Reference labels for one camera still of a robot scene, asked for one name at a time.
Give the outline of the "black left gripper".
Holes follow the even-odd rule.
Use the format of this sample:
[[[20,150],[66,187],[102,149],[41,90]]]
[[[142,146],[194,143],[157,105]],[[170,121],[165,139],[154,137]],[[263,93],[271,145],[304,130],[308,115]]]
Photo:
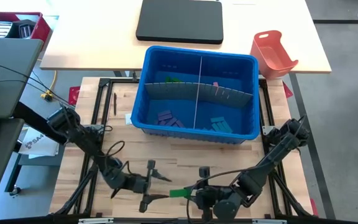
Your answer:
[[[142,176],[140,174],[124,174],[123,178],[123,183],[119,184],[118,188],[114,190],[115,194],[122,189],[130,190],[137,194],[146,194],[152,184],[152,178],[166,182],[172,182],[172,180],[158,172],[158,170],[155,168],[154,160],[148,160],[146,176]],[[139,212],[145,213],[148,208],[148,205],[151,202],[163,198],[169,198],[169,196],[161,194],[143,195],[139,205]]]

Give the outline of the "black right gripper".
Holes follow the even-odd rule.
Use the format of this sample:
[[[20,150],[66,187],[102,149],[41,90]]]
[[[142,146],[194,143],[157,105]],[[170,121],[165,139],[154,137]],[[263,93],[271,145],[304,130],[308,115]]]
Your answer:
[[[191,186],[185,187],[189,192],[197,190],[196,196],[185,196],[188,224],[194,224],[190,216],[190,202],[194,202],[198,209],[202,211],[201,220],[203,224],[211,221],[213,215],[218,220],[233,220],[239,209],[239,195],[230,187],[208,186],[209,166],[200,167],[198,172],[200,180],[197,180]]]

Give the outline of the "large blue plastic bin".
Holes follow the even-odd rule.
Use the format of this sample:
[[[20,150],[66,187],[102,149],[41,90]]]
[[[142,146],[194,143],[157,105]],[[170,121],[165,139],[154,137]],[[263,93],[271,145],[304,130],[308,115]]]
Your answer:
[[[167,77],[183,82],[198,82],[200,58],[203,57],[200,83],[232,88],[253,95],[243,108],[198,101],[196,127],[193,129],[195,101],[153,100],[146,83],[166,83]],[[240,144],[259,135],[259,68],[251,55],[229,54],[174,47],[152,46],[146,50],[142,75],[132,110],[132,124],[147,134],[200,141]],[[184,128],[156,125],[158,114],[170,110]],[[224,117],[232,133],[217,132],[211,118]]]

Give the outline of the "long grey slotted divider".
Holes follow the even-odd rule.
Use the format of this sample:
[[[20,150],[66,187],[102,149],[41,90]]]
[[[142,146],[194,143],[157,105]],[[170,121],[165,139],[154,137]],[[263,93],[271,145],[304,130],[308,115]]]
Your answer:
[[[253,99],[250,93],[205,83],[146,83],[145,89],[153,100],[198,100],[233,108],[243,108]]]

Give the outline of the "short grey slotted divider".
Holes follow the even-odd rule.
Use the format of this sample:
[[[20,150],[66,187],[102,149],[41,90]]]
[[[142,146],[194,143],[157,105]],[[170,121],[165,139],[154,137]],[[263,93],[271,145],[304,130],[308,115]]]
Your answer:
[[[203,57],[200,58],[200,65],[199,65],[199,72],[198,72],[198,82],[197,82],[197,89],[196,89],[196,101],[195,101],[195,113],[193,119],[193,129],[196,127],[196,117],[197,117],[197,110],[198,110],[198,100],[199,100],[199,93],[200,93],[200,80],[201,80],[201,72],[202,72],[202,63]]]

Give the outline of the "orange plastic basket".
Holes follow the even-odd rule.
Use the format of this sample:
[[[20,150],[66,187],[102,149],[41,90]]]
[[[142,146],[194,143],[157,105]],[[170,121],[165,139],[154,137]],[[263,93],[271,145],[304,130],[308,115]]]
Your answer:
[[[298,60],[292,60],[281,43],[278,30],[259,32],[254,35],[250,54],[259,63],[259,72],[266,79],[280,78],[288,74]]]

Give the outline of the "white printed paper sheet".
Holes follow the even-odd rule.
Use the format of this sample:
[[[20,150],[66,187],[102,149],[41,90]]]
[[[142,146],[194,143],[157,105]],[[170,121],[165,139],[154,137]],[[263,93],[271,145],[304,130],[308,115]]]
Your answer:
[[[59,143],[26,125],[22,128],[19,141],[21,146],[18,153],[28,156],[29,159],[57,157],[60,153]]]

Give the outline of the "black support beam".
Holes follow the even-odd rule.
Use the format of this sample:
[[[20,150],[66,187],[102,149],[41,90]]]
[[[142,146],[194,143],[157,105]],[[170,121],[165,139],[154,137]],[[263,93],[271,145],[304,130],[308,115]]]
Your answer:
[[[31,128],[45,134],[48,138],[54,140],[59,144],[65,144],[66,137],[57,134],[48,124],[47,120],[35,111],[30,109],[20,101],[16,104],[16,107],[12,114],[13,118],[23,119],[25,124],[28,124]]]

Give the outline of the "light wooden table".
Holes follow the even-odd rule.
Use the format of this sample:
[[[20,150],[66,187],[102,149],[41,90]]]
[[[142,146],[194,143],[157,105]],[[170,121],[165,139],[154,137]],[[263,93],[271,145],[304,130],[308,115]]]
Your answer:
[[[254,35],[282,33],[281,43],[298,65],[295,73],[331,73],[305,0],[221,0],[220,45],[170,42],[171,47],[249,54]],[[141,70],[153,42],[135,36],[142,0],[71,0],[47,45],[43,70]]]

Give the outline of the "black rectangular pad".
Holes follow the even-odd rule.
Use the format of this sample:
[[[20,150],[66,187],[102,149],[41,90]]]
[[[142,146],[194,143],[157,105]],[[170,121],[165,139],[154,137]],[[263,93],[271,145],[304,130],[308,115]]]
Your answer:
[[[222,4],[143,0],[135,36],[142,41],[219,45],[224,39]]]

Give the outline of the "red plastic crate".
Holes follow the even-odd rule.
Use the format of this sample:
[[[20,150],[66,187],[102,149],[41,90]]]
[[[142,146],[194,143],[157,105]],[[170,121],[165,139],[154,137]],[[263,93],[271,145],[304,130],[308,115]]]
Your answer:
[[[0,22],[15,22],[24,19],[29,19],[36,23],[35,29],[29,39],[39,39],[46,42],[47,37],[51,31],[51,28],[47,24],[41,12],[0,12]],[[5,38],[12,38],[12,30]]]

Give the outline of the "black toaster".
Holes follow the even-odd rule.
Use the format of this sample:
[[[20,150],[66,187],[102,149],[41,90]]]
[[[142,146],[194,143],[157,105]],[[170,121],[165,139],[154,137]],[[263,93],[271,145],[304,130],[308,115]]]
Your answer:
[[[35,29],[36,23],[29,19],[12,23],[12,38],[29,39]]]

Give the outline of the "silver ribbed metal appliance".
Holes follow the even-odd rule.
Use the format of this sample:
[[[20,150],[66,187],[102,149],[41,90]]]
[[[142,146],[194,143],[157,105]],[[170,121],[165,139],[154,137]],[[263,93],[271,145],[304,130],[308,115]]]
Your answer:
[[[12,30],[12,27],[12,22],[0,22],[0,38],[7,37]]]

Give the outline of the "silver aluminium bracket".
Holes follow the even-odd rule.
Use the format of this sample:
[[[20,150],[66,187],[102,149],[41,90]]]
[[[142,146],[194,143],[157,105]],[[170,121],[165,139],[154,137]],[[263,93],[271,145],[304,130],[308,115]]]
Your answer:
[[[252,224],[287,224],[287,221],[276,219],[252,219]]]
[[[107,218],[82,218],[78,220],[78,224],[113,224],[114,219]]]

